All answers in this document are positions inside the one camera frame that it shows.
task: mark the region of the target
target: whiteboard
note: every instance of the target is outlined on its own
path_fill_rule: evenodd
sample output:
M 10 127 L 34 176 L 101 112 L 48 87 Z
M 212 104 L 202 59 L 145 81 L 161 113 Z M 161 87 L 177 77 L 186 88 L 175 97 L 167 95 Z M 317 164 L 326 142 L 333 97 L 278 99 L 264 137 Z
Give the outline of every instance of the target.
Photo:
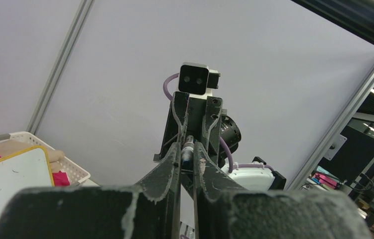
M 0 215 L 20 190 L 50 186 L 53 179 L 44 148 L 35 146 L 0 158 Z
M 27 129 L 79 4 L 0 0 L 0 134 Z
M 38 136 L 100 185 L 136 182 L 155 166 L 162 84 L 183 62 L 222 74 L 214 95 L 243 136 L 234 161 L 260 156 L 289 183 L 374 64 L 374 46 L 290 0 L 96 1 Z

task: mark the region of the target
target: beige cloth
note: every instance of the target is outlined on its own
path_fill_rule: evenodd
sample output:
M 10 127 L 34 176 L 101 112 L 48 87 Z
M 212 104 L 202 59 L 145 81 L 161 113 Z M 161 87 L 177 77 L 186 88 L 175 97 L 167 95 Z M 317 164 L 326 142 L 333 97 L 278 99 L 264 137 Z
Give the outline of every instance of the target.
M 0 156 L 6 157 L 10 154 L 16 153 L 29 147 L 32 147 L 32 145 L 29 143 L 19 142 L 10 139 L 0 143 Z M 62 152 L 61 150 L 53 149 L 47 149 L 46 151 L 49 156 L 49 163 L 51 163 L 50 167 L 52 168 L 52 173 L 59 172 L 59 170 L 61 170 L 61 165 L 58 161 L 65 157 L 64 152 Z

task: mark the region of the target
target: ceiling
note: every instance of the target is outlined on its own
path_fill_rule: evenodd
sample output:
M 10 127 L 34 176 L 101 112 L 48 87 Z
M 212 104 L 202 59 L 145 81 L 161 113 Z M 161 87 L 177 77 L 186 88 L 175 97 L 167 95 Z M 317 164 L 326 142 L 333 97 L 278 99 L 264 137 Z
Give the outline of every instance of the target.
M 374 0 L 292 0 L 374 45 Z M 374 94 L 357 112 L 374 115 Z

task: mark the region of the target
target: laundry basket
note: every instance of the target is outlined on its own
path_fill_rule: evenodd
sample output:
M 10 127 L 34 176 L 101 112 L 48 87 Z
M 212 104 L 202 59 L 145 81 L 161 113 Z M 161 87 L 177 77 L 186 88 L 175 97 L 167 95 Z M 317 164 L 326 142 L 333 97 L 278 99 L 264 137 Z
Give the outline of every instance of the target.
M 29 143 L 31 145 L 41 145 L 47 149 L 54 149 L 47 143 L 43 142 L 41 139 L 39 139 L 38 137 L 34 136 L 29 132 L 16 132 L 0 135 L 0 142 L 6 141 L 8 139 Z M 59 163 L 62 165 L 61 171 L 67 173 L 70 185 L 82 185 L 87 179 L 90 178 L 89 172 L 84 170 L 82 167 L 78 166 L 76 163 L 74 163 L 67 157 L 60 159 Z

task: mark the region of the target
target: yellow edge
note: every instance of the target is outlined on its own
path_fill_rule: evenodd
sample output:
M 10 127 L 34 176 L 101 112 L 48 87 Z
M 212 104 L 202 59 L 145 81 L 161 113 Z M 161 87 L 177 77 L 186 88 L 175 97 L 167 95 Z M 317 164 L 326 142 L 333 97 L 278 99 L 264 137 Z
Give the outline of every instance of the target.
M 44 155 L 46 156 L 46 163 L 47 163 L 47 169 L 49 170 L 50 182 L 52 183 L 52 186 L 54 187 L 54 186 L 55 186 L 55 183 L 53 182 L 52 171 L 51 171 L 51 169 L 50 169 L 49 155 L 47 154 L 46 148 L 43 147 L 43 146 L 39 146 L 39 145 L 38 145 L 38 146 L 33 146 L 33 147 L 30 147 L 30 148 L 23 149 L 23 150 L 18 151 L 18 152 L 16 152 L 16 153 L 10 154 L 10 155 L 8 155 L 8 156 L 6 156 L 6 157 L 2 157 L 2 158 L 0 158 L 0 162 L 3 162 L 3 161 L 5 161 L 5 160 L 7 160 L 7 159 L 10 159 L 10 158 L 12 158 L 12 157 L 18 156 L 18 155 L 20 155 L 20 154 L 23 154 L 23 153 L 29 152 L 29 151 L 31 151 L 31 150 L 33 150 L 33 149 L 37 149 L 37 148 L 41 148 L 41 150 L 43 150 L 43 152 L 44 152 Z

